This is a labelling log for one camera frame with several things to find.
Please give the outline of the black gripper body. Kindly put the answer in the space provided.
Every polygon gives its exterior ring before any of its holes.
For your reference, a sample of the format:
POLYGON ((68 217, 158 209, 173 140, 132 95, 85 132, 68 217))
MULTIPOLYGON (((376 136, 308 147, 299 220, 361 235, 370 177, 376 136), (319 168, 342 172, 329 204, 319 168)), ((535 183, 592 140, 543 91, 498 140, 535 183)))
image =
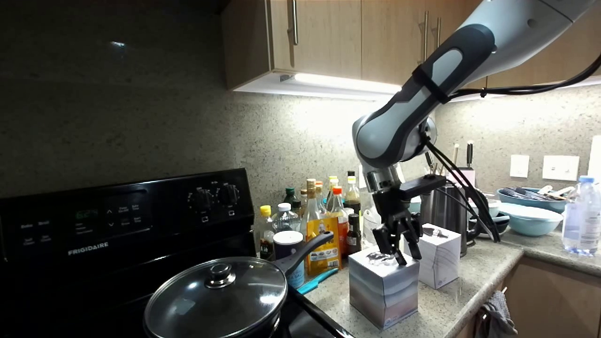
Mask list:
POLYGON ((374 230, 376 243, 381 252, 393 252, 391 235, 396 234, 400 239, 406 239, 410 228, 419 224, 419 219, 410 213, 413 198, 404 196, 400 189, 391 189, 389 192, 374 194, 372 200, 381 217, 381 226, 374 230))

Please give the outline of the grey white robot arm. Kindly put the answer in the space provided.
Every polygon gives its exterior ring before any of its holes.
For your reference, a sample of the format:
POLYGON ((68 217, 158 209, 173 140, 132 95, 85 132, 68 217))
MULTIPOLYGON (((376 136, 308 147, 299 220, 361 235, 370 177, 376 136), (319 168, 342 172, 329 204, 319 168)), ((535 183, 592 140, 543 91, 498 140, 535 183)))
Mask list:
POLYGON ((483 0, 411 72, 400 93, 353 125, 355 155, 381 217, 381 226, 374 230, 381 254, 404 267, 400 239, 406 239, 410 256, 421 260, 421 226, 408 211, 410 202, 447 185, 440 175, 404 183, 395 170, 432 149, 428 115, 462 97, 464 85, 522 66, 597 5, 599 0, 483 0))

